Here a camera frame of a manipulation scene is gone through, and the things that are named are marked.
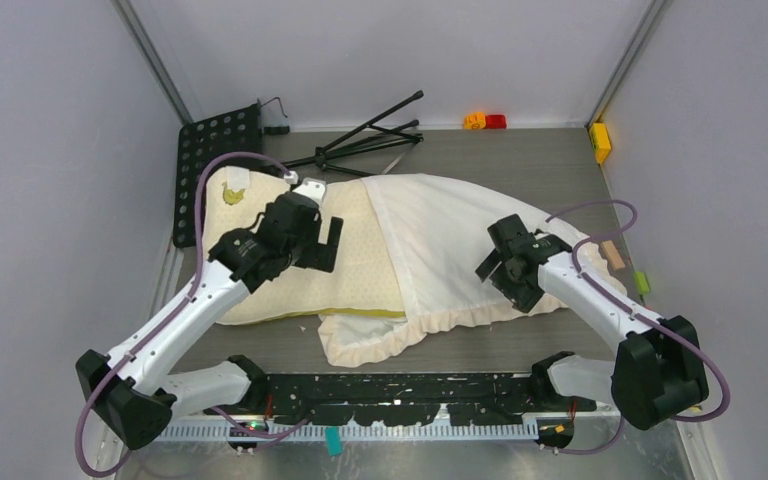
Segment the cream ruffled pillowcase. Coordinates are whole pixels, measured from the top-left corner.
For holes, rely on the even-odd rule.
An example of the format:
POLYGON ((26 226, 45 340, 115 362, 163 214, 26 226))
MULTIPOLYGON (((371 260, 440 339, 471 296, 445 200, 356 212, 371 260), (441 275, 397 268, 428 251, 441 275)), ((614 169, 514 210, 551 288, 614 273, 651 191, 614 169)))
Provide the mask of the cream ruffled pillowcase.
POLYGON ((344 220, 318 329, 328 363, 354 368, 395 357, 426 336, 519 317, 475 271, 493 248, 487 232, 515 214, 573 246, 586 235, 500 192, 426 174, 339 185, 344 220))

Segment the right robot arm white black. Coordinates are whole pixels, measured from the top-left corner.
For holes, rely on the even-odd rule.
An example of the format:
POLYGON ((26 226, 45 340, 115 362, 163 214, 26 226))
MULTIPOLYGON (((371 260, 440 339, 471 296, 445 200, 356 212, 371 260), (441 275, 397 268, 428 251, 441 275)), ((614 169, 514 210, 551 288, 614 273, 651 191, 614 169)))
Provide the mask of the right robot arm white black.
POLYGON ((556 410, 577 397, 608 404, 639 430, 648 430, 708 399, 710 368, 693 324, 645 309, 602 279, 578 245, 528 229, 518 215, 488 228, 492 249, 477 267, 512 306, 525 313, 548 296, 559 300, 609 346, 600 361, 562 351, 532 366, 531 397, 556 410))

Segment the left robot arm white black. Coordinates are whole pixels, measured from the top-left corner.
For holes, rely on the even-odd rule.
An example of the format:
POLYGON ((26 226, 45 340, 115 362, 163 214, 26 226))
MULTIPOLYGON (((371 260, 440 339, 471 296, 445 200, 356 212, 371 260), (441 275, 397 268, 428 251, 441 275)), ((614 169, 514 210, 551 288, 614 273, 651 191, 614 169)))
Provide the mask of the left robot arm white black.
POLYGON ((319 240, 327 188, 307 180, 266 204, 252 228, 219 237, 188 289, 127 340, 102 354, 86 351, 76 372, 89 407, 130 450, 157 438, 174 419, 221 405, 258 412, 267 398, 261 371, 237 356, 212 368, 171 368, 220 317, 288 268, 334 269, 343 221, 319 240))

